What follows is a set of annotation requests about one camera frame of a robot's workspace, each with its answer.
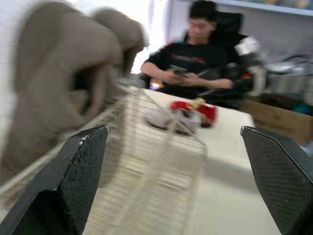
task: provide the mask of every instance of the red toy car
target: red toy car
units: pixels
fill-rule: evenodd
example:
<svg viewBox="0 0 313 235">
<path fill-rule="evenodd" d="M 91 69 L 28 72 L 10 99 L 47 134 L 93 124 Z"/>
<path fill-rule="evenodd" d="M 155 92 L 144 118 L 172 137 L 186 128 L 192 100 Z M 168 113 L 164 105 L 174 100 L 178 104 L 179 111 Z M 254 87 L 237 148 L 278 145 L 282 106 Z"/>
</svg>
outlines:
<svg viewBox="0 0 313 235">
<path fill-rule="evenodd" d="M 190 103 L 184 101 L 174 101 L 170 105 L 171 110 L 184 109 L 191 111 Z M 201 113 L 201 127 L 210 127 L 215 123 L 218 108 L 200 105 L 196 110 Z"/>
</svg>

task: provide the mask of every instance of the white table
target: white table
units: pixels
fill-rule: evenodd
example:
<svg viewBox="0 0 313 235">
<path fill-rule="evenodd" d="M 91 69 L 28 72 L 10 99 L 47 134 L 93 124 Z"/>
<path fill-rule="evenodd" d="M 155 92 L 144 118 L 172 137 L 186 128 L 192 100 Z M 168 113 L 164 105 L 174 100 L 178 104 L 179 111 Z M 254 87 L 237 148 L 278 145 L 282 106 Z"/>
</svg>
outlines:
<svg viewBox="0 0 313 235">
<path fill-rule="evenodd" d="M 162 107 L 171 95 L 145 91 Z M 240 129 L 254 126 L 250 115 L 219 108 L 214 127 L 197 137 L 208 148 L 208 161 L 197 195 L 193 235 L 280 235 L 255 185 Z"/>
</svg>

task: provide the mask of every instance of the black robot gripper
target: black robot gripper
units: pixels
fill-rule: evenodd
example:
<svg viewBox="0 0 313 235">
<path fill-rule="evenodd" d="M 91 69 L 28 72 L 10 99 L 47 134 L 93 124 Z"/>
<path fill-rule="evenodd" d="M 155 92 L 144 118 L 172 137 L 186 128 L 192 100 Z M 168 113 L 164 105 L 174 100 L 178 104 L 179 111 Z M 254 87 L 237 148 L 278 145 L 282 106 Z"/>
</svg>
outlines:
<svg viewBox="0 0 313 235">
<path fill-rule="evenodd" d="M 1 235 L 81 235 L 98 188 L 106 126 L 69 138 L 26 186 L 0 224 Z"/>
</svg>

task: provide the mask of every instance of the white wire rack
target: white wire rack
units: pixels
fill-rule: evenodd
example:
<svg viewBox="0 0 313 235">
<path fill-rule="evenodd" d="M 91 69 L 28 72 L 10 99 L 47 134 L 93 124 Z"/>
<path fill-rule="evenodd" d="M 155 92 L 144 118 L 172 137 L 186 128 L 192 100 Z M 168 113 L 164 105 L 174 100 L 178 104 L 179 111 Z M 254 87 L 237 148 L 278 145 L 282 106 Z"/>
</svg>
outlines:
<svg viewBox="0 0 313 235">
<path fill-rule="evenodd" d="M 85 235 L 189 234 L 206 148 L 187 129 L 189 136 L 174 134 L 179 125 L 175 120 L 167 131 L 147 125 L 144 115 L 160 108 L 143 90 L 132 88 L 128 96 L 84 126 L 109 127 L 101 179 Z M 167 111 L 164 115 L 173 118 Z M 3 214 L 63 144 L 0 188 Z"/>
</svg>

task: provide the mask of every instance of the beige fabric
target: beige fabric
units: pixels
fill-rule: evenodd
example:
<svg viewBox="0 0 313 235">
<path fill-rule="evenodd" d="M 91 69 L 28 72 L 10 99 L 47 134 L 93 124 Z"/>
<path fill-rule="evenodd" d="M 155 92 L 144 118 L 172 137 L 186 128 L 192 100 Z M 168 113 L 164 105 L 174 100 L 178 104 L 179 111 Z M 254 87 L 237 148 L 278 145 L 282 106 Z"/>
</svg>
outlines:
<svg viewBox="0 0 313 235">
<path fill-rule="evenodd" d="M 113 9 L 99 10 L 92 18 L 118 38 L 124 52 L 123 76 L 129 77 L 135 57 L 145 44 L 141 24 Z"/>
<path fill-rule="evenodd" d="M 1 153 L 3 183 L 54 146 L 69 128 L 82 126 L 103 108 L 108 68 L 122 61 L 115 35 L 62 3 L 47 3 L 25 21 L 16 53 L 18 103 Z M 83 116 L 69 91 L 75 72 L 95 66 L 90 77 L 92 103 Z"/>
</svg>

